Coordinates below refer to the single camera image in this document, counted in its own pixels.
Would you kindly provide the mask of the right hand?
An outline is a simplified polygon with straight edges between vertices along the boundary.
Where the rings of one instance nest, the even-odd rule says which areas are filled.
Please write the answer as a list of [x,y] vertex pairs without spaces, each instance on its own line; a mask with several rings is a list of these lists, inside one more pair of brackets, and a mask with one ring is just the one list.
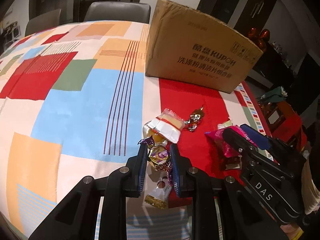
[[280,228],[285,232],[289,240],[298,240],[304,232],[297,223],[281,225]]

